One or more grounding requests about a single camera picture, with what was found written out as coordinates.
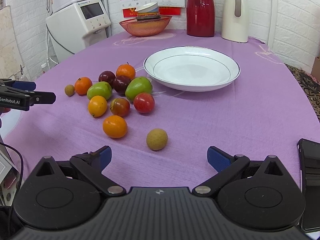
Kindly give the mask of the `purple tablecloth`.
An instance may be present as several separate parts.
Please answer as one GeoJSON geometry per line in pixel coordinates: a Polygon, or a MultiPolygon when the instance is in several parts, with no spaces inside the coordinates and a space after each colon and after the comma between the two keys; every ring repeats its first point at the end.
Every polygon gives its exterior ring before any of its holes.
{"type": "Polygon", "coordinates": [[[108,145],[112,161],[103,173],[129,189],[132,186],[195,187],[215,174],[207,150],[216,146],[230,155],[252,160],[276,155],[295,181],[300,180],[297,142],[319,141],[319,122],[306,94],[267,45],[251,39],[234,43],[220,36],[197,38],[182,30],[134,38],[120,33],[90,46],[36,80],[37,89],[56,94],[52,105],[35,105],[27,112],[10,111],[2,119],[3,141],[21,153],[28,176],[45,155],[67,160],[108,145]],[[146,57],[164,48],[206,47],[233,58],[240,76],[230,85],[207,93],[187,93],[153,83],[155,109],[141,115],[131,109],[128,132],[114,140],[103,132],[103,118],[93,118],[85,96],[68,97],[64,88],[80,77],[96,81],[101,72],[129,63],[144,75],[146,57]],[[165,148],[153,151],[148,133],[166,131],[165,148]]]}

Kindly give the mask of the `orange tangerine with stem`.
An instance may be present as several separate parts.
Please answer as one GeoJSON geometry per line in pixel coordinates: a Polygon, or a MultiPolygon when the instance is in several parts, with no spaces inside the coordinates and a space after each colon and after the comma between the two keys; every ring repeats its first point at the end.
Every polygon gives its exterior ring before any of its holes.
{"type": "Polygon", "coordinates": [[[116,70],[116,76],[126,76],[133,80],[136,77],[136,70],[128,62],[121,64],[116,70]]]}

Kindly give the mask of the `yellow-orange kumquat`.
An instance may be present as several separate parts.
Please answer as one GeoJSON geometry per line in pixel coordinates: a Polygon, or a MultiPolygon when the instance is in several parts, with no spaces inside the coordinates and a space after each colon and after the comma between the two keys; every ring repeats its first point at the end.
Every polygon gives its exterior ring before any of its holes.
{"type": "Polygon", "coordinates": [[[88,111],[94,118],[101,117],[107,111],[107,100],[100,95],[96,95],[88,103],[88,111]]]}

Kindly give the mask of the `small brown longan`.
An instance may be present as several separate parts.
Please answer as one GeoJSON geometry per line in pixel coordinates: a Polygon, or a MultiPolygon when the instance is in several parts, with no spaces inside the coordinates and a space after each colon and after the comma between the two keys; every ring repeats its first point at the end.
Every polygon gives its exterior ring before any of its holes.
{"type": "Polygon", "coordinates": [[[65,87],[65,94],[68,96],[68,97],[71,97],[73,96],[75,93],[75,88],[73,85],[67,85],[65,87]]]}

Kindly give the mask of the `dark red plum front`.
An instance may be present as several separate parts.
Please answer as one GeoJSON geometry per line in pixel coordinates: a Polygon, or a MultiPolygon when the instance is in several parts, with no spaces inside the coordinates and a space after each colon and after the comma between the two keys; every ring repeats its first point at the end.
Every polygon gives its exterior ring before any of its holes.
{"type": "Polygon", "coordinates": [[[127,76],[116,76],[116,78],[113,81],[113,88],[118,94],[124,95],[130,82],[131,79],[127,76]]]}

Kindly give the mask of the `white porcelain plate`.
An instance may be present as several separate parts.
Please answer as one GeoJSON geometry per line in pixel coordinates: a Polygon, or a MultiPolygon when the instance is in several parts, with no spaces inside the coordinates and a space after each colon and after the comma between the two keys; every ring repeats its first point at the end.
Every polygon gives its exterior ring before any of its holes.
{"type": "Polygon", "coordinates": [[[233,83],[241,73],[231,57],[202,47],[172,47],[148,56],[143,67],[166,87],[186,92],[211,92],[233,83]]]}

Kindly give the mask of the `white water dispenser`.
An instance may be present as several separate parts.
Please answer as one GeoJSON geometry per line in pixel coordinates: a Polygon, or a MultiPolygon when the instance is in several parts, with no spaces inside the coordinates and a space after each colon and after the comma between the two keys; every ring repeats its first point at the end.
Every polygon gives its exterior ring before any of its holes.
{"type": "Polygon", "coordinates": [[[109,36],[107,0],[73,3],[46,19],[46,27],[59,63],[109,36]]]}

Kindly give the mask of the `red tomato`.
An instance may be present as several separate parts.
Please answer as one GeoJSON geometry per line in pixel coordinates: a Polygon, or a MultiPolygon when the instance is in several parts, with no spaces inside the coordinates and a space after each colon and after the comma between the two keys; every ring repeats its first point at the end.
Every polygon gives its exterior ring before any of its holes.
{"type": "Polygon", "coordinates": [[[147,114],[153,111],[155,100],[149,93],[140,93],[134,98],[133,105],[139,113],[147,114]]]}

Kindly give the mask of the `black phone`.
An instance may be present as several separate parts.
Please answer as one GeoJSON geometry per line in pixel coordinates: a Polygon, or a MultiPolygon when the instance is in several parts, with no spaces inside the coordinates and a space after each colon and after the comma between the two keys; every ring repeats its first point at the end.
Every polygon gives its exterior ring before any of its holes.
{"type": "Polygon", "coordinates": [[[304,232],[319,230],[319,143],[300,139],[298,144],[300,160],[300,187],[305,197],[305,211],[300,221],[304,232]]]}

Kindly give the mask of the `red thermos jug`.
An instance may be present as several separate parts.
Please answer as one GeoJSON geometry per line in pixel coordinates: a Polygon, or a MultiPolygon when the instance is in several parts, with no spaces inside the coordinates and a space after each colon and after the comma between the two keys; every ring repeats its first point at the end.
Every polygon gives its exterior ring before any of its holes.
{"type": "Polygon", "coordinates": [[[187,34],[196,37],[213,37],[214,33],[214,0],[187,0],[187,34]]]}

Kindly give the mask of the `green jujube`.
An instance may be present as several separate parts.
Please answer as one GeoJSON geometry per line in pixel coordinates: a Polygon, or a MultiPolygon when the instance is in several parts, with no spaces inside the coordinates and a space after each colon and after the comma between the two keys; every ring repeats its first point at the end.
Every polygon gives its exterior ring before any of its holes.
{"type": "Polygon", "coordinates": [[[92,85],[87,91],[87,97],[89,100],[94,96],[102,96],[108,100],[112,95],[112,87],[109,83],[105,81],[97,82],[92,85]]]}
{"type": "Polygon", "coordinates": [[[128,85],[125,96],[127,100],[133,101],[134,98],[140,93],[151,94],[153,86],[147,77],[141,76],[133,79],[128,85]]]}

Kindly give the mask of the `dark red plum back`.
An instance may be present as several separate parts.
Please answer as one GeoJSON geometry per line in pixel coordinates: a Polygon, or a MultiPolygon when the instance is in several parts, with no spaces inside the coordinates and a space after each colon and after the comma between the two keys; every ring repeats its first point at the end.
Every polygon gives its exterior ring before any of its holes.
{"type": "Polygon", "coordinates": [[[113,87],[113,82],[115,78],[116,78],[116,75],[112,71],[106,70],[99,75],[98,81],[107,82],[111,87],[113,87]]]}

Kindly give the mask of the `orange kumquat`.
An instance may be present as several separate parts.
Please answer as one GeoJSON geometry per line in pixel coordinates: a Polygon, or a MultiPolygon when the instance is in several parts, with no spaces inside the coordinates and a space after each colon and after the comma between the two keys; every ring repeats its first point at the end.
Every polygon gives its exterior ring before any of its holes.
{"type": "Polygon", "coordinates": [[[119,139],[127,134],[127,123],[121,116],[112,115],[104,120],[103,131],[108,137],[119,139]]]}

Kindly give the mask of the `dark red plum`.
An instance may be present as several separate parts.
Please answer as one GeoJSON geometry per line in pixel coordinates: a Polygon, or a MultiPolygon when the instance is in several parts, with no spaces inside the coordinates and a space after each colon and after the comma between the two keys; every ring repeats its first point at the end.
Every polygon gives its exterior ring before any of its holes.
{"type": "Polygon", "coordinates": [[[116,78],[116,75],[112,71],[106,70],[99,75],[98,81],[107,82],[111,87],[113,87],[113,82],[115,78],[116,78]]]}
{"type": "Polygon", "coordinates": [[[113,88],[118,94],[124,95],[130,82],[131,79],[127,76],[116,76],[116,78],[113,81],[113,88]]]}

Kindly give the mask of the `red-green tomato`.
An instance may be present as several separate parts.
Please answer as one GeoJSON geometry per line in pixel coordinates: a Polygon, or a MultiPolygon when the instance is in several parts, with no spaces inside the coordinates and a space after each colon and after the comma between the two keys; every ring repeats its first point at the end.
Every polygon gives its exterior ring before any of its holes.
{"type": "Polygon", "coordinates": [[[110,111],[113,115],[125,117],[130,111],[130,103],[124,98],[115,98],[111,101],[110,111]]]}

